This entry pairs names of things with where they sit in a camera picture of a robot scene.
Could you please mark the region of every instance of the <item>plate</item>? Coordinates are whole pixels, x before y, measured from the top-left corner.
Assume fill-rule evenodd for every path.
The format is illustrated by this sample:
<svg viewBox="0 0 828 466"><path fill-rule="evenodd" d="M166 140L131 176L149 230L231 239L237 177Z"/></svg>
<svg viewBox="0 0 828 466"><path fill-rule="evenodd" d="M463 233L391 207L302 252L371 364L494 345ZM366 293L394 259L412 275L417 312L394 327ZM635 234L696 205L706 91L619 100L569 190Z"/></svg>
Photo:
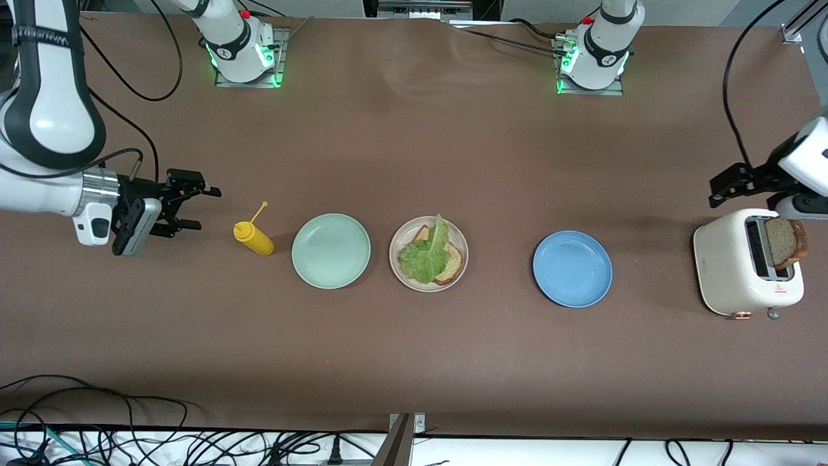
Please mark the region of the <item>plate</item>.
<svg viewBox="0 0 828 466"><path fill-rule="evenodd" d="M450 288L451 285L460 281L460 277L462 277L465 272L466 265L469 264L469 245L466 243L465 236L463 236L463 233L460 232L460 229L458 229L455 224L446 220L445 223L449 226L449 241L451 241L451 244L455 245L455 247L460 250L460 253L463 255L463 265L460 267L460 272L457 274L455 279L451 280L447 284L436 284L434 282L422 284L414 279L409 279L405 275L402 271L402 266L400 265L400 253L402 250L406 249L406 246L408 246L409 243L414 241L414 237L417 232L420 231L422 226L425 225L432 227L435 223L437 223L437 217L435 216L417 217L406 222L406 224L401 226L400 229L397 230L397 233L394 234L394 237L391 239L391 247L388 248L388 260L391 261L391 270L394 271L397 278L408 288L415 289L416 291L422 291L423 293L434 293L435 291L442 291Z"/></svg>
<svg viewBox="0 0 828 466"><path fill-rule="evenodd" d="M305 223L293 240L293 268L308 284L342 288L368 267L371 240L353 218L324 214Z"/></svg>
<svg viewBox="0 0 828 466"><path fill-rule="evenodd" d="M598 303L613 282L613 266L604 247L580 231L546 237L532 261L537 286L552 301L568 308Z"/></svg>

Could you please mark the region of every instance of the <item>beige plate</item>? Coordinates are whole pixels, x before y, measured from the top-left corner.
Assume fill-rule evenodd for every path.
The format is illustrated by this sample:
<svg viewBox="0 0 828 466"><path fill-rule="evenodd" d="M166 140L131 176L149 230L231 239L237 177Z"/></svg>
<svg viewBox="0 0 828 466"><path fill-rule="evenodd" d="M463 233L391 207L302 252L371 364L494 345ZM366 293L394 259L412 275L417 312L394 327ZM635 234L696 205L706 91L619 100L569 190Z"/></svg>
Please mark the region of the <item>beige plate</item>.
<svg viewBox="0 0 828 466"><path fill-rule="evenodd" d="M402 284L406 285L408 288L422 291L423 293L442 291L457 283L457 281L460 280L460 277L463 276L466 265L469 263L469 245L466 244L465 236L463 236L463 233L457 229L455 224L450 221L445 221L445 223L449 226L449 241L451 241L451 244L455 245L455 247L460 250L460 253L463 255L463 265L460 267L460 272L457 274L455 279L444 285L438 285L434 282L422 284L414 279L409 279L402 272L402 267L400 266L400 253L402 250L406 249L406 246L414 240L416 233L422 228L423 225L433 227L436 222L437 217L435 216L422 216L406 222L406 224L401 226L400 229L397 230L397 233L394 234L394 237L391 239L391 247L388 248L388 259L391 260L391 269L394 271L397 278L400 279Z"/></svg>

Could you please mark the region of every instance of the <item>lettuce leaf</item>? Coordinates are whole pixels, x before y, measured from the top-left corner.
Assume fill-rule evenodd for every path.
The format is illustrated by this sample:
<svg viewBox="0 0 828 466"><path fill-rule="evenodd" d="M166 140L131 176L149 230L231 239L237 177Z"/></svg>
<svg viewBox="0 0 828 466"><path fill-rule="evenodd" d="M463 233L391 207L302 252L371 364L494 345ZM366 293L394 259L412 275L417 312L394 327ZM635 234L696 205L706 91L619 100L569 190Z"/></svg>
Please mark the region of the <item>lettuce leaf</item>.
<svg viewBox="0 0 828 466"><path fill-rule="evenodd" d="M437 222L428 234L428 240L414 241L400 253L402 272L420 283L431 283L449 264L451 254L445 250L445 244L448 242L449 226L438 214Z"/></svg>

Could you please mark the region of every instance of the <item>yellow squeeze bottle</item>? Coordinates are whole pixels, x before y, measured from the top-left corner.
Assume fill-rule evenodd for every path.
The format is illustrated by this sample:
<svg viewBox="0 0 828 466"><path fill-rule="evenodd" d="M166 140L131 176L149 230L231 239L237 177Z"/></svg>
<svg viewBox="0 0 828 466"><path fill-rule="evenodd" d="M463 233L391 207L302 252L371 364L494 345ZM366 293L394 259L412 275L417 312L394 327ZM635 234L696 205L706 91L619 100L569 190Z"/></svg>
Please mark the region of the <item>yellow squeeze bottle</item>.
<svg viewBox="0 0 828 466"><path fill-rule="evenodd" d="M262 206L250 221L240 221L233 227L233 235L236 239L261 256L271 255L276 249L273 241L253 224L265 207L267 207L267 202L262 202Z"/></svg>

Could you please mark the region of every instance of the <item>metal bracket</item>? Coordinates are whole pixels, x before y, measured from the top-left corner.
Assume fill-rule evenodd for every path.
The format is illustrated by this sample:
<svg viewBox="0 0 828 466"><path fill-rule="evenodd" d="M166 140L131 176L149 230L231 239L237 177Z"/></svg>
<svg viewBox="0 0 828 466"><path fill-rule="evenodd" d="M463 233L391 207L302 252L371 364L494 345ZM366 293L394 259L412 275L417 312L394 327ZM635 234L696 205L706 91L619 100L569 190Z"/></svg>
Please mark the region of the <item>metal bracket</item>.
<svg viewBox="0 0 828 466"><path fill-rule="evenodd" d="M793 15L790 21L784 22L779 27L779 32L782 33L782 41L786 44L802 42L802 35L800 34L802 28L818 17L826 7L828 7L828 0L810 0L797 14Z"/></svg>
<svg viewBox="0 0 828 466"><path fill-rule="evenodd" d="M412 446L416 421L414 413L397 414L388 436L379 447L371 466L408 466L412 461Z"/></svg>
<svg viewBox="0 0 828 466"><path fill-rule="evenodd" d="M779 25L779 33L782 34L782 42L786 44L798 44L802 42L802 34L797 32L796 34L791 34L790 31L786 28L785 23Z"/></svg>
<svg viewBox="0 0 828 466"><path fill-rule="evenodd" d="M390 422L388 423L388 428L392 429L394 427L394 423L397 422L397 418L400 416L400 413L391 413L389 416ZM422 434L426 431L426 413L414 413L414 433L415 434Z"/></svg>

